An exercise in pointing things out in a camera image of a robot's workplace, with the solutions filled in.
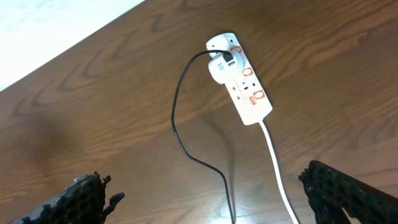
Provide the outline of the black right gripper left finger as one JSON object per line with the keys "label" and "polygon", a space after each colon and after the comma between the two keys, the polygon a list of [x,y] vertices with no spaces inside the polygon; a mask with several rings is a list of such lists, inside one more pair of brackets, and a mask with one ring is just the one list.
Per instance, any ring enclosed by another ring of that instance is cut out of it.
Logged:
{"label": "black right gripper left finger", "polygon": [[74,179],[63,192],[31,210],[10,224],[104,224],[116,205],[125,197],[123,192],[109,198],[106,206],[108,175],[86,174]]}

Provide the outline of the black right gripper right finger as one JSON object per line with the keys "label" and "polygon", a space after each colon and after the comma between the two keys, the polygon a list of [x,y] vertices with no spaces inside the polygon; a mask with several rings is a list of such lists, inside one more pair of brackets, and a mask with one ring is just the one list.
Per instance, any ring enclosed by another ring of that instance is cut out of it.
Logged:
{"label": "black right gripper right finger", "polygon": [[299,176],[317,224],[397,224],[397,198],[320,161],[310,161]]}

